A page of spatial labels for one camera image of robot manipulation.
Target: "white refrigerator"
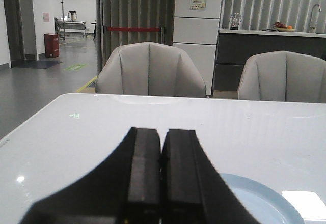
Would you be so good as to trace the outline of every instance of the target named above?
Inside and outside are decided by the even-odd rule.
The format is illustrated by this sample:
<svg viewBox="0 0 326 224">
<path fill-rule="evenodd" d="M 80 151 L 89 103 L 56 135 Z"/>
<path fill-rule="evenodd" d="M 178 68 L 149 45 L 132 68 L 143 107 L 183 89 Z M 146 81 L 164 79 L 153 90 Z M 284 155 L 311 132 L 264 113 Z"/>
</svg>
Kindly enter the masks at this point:
<svg viewBox="0 0 326 224">
<path fill-rule="evenodd" d="M 222 0 L 175 0 L 173 46 L 186 51 L 211 94 Z"/>
</svg>

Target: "sink faucet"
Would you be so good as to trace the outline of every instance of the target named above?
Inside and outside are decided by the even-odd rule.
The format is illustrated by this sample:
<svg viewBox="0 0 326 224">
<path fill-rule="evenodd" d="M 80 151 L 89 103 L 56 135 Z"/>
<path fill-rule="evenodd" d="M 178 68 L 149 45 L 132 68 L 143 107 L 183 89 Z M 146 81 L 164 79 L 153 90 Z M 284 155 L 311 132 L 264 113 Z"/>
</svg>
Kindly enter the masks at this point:
<svg viewBox="0 0 326 224">
<path fill-rule="evenodd" d="M 315 22 L 315 26 L 312 26 L 311 25 L 311 20 L 312 20 L 312 13 L 314 11 L 314 8 L 318 6 L 318 13 L 321 12 L 321 8 L 320 8 L 320 5 L 319 4 L 315 4 L 312 9 L 311 9 L 311 14 L 310 14 L 310 21 L 309 21 L 309 32 L 316 32 L 316 27 L 317 27 L 317 20 L 318 20 L 318 17 L 316 18 L 316 22 Z"/>
</svg>

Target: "chair backrest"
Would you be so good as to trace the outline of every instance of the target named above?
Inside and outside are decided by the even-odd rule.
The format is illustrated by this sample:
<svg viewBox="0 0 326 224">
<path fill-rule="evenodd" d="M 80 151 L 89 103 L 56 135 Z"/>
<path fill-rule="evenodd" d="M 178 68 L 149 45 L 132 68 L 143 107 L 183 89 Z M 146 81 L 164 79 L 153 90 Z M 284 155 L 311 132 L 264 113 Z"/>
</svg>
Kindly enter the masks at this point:
<svg viewBox="0 0 326 224">
<path fill-rule="evenodd" d="M 117 47 L 96 82 L 97 93 L 205 97 L 206 86 L 188 54 L 153 42 Z"/>
<path fill-rule="evenodd" d="M 326 61 L 288 51 L 251 56 L 242 72 L 238 98 L 326 103 Z"/>
</svg>

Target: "doorway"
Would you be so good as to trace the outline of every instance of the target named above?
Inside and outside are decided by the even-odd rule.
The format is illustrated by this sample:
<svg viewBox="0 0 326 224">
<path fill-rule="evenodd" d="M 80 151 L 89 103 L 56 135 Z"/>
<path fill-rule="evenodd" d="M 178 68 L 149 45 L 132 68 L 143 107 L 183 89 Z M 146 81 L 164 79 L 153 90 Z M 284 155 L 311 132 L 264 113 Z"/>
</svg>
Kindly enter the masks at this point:
<svg viewBox="0 0 326 224">
<path fill-rule="evenodd" d="M 11 67 L 24 63 L 19 0 L 4 0 Z"/>
</svg>

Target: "glossy tabletop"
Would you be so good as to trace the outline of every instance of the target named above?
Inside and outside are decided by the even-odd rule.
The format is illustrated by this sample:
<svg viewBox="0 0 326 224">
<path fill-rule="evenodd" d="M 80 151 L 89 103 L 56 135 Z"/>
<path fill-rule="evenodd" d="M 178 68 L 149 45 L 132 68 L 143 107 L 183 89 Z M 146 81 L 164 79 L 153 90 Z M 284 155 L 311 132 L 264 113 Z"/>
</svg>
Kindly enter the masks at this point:
<svg viewBox="0 0 326 224">
<path fill-rule="evenodd" d="M 92 170 L 130 127 L 161 142 L 194 129 L 218 172 L 294 194 L 306 223 L 326 223 L 326 104 L 104 94 L 62 95 L 0 141 L 0 223 Z"/>
</svg>

